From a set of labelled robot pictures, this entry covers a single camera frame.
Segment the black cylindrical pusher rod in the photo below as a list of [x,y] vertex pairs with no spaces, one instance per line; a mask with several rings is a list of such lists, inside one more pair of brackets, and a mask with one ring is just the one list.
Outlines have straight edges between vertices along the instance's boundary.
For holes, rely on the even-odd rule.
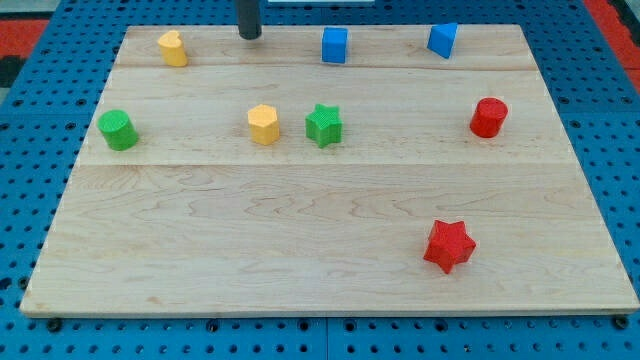
[[245,40],[256,40],[262,34],[259,0],[235,0],[239,35]]

